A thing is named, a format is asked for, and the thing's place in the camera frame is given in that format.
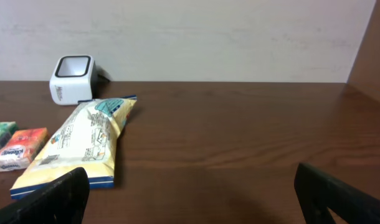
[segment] white cube device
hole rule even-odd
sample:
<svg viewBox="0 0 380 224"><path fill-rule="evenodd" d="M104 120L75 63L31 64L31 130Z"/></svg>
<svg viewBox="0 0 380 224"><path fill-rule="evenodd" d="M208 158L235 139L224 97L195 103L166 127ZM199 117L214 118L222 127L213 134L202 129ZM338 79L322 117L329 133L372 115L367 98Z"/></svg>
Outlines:
<svg viewBox="0 0 380 224"><path fill-rule="evenodd" d="M50 79L50 93L58 105L76 105L91 100L97 84L96 63L89 55L60 58Z"/></svg>

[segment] wood grain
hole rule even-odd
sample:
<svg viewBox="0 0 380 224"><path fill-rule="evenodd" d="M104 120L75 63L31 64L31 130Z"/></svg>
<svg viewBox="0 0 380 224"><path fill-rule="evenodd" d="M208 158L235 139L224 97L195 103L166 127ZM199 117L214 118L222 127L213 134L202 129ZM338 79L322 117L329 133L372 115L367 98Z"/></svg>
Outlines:
<svg viewBox="0 0 380 224"><path fill-rule="evenodd" d="M74 106L47 82L0 82L0 121L57 130ZM84 223L303 223L293 189L309 162L380 199L380 104L340 83L114 82L137 94L116 187ZM0 208L22 171L0 173Z"/></svg>
<svg viewBox="0 0 380 224"><path fill-rule="evenodd" d="M348 83L380 101L380 0L376 1Z"/></svg>

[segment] yellow package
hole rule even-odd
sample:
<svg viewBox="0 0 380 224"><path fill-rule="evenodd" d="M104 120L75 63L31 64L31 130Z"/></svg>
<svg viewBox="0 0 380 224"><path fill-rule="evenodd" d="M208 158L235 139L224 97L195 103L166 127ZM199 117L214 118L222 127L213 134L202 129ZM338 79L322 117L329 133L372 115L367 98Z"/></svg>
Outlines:
<svg viewBox="0 0 380 224"><path fill-rule="evenodd" d="M114 186L116 139L136 96L81 103L10 189L13 199L83 167L90 188Z"/></svg>

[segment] white wall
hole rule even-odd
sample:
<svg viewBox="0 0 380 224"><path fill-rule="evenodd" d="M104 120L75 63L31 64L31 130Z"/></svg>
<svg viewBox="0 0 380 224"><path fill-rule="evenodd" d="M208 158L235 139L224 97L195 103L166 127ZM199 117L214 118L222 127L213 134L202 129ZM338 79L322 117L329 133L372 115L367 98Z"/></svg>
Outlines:
<svg viewBox="0 0 380 224"><path fill-rule="evenodd" d="M0 0L0 80L345 82L374 0Z"/></svg>

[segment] wooden desk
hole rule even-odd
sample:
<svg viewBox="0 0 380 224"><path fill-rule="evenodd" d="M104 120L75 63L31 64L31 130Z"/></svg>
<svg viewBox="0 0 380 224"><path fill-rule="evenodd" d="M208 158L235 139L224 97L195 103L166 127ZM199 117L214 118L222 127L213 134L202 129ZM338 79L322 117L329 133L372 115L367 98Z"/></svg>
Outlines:
<svg viewBox="0 0 380 224"><path fill-rule="evenodd" d="M344 84L111 83L137 94L116 187L84 223L304 223L293 189L309 162L380 199L380 104ZM47 82L0 82L0 121L53 133L74 106ZM0 208L22 171L0 173Z"/></svg>

